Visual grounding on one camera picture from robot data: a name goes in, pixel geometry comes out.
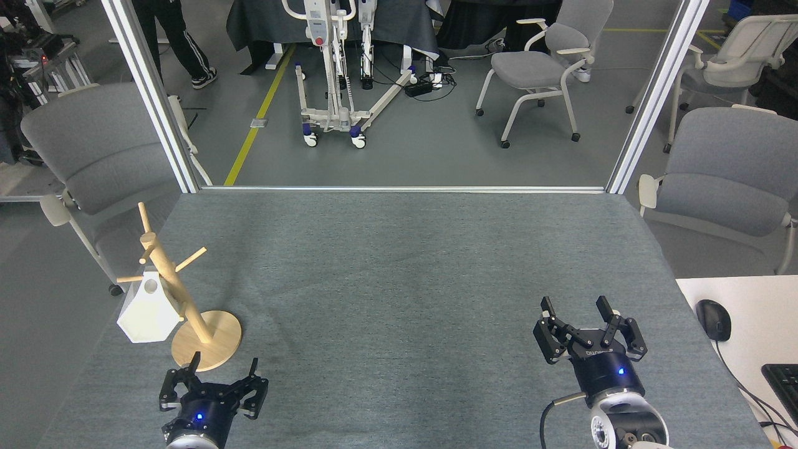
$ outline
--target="keyboard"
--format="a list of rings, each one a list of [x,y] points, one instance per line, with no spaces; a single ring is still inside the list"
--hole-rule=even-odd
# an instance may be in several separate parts
[[[766,364],[762,374],[794,423],[798,423],[798,364]]]

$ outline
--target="chair wheel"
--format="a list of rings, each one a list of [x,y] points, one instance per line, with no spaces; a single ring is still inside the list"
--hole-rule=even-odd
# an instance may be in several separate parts
[[[124,292],[122,291],[122,287],[120,287],[119,285],[110,284],[108,286],[108,293],[111,293],[111,296],[119,296]]]

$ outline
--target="circular hole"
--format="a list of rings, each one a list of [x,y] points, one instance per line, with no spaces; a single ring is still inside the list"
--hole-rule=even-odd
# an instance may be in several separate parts
[[[144,291],[152,295],[158,290],[158,281],[154,279],[148,279],[144,282]]]

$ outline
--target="wooden mug tree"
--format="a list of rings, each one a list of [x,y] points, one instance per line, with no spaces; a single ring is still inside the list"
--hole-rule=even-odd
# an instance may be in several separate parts
[[[179,303],[180,315],[188,321],[180,326],[172,340],[172,357],[179,366],[184,366],[189,364],[194,353],[199,351],[202,356],[197,368],[198,372],[218,367],[230,359],[238,349],[242,335],[241,323],[230,312],[211,310],[200,313],[191,294],[188,293],[186,286],[177,274],[202,256],[207,251],[206,248],[200,248],[189,258],[175,265],[166,255],[158,236],[152,231],[144,203],[139,203],[139,213],[141,224],[144,226],[144,234],[139,239],[144,247],[144,255],[141,256],[139,262],[147,264],[151,261],[155,265],[165,288]],[[117,282],[133,282],[142,279],[142,276],[121,277],[117,279]]]

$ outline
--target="black pants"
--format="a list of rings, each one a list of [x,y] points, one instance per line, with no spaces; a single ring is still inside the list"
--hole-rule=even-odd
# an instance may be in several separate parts
[[[152,59],[160,74],[160,55],[155,19],[166,32],[166,38],[175,51],[180,64],[186,68],[192,78],[202,78],[210,73],[210,64],[200,46],[186,31],[180,0],[133,0],[133,8],[139,18],[141,30],[147,39]]]

